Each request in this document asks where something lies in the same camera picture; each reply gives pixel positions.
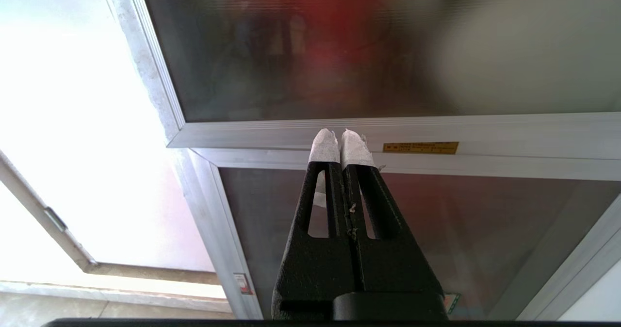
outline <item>door frame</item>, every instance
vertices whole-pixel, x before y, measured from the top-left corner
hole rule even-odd
[[[582,180],[621,180],[621,113],[470,115],[187,123],[183,117],[145,0],[107,0],[126,36],[129,56],[158,111],[166,144],[177,155],[176,169],[196,225],[240,319],[262,316],[255,294],[241,294],[233,274],[246,274],[254,292],[241,242],[231,216],[219,168],[304,170],[310,142],[321,128],[345,128],[366,135],[384,172]],[[459,141],[483,144],[474,154],[384,154],[383,143]],[[595,143],[600,151],[584,148]],[[530,152],[503,150],[504,144],[538,142]],[[546,150],[537,155],[538,150]],[[519,319],[554,320],[621,259],[621,201],[610,205],[579,246],[530,301]]]

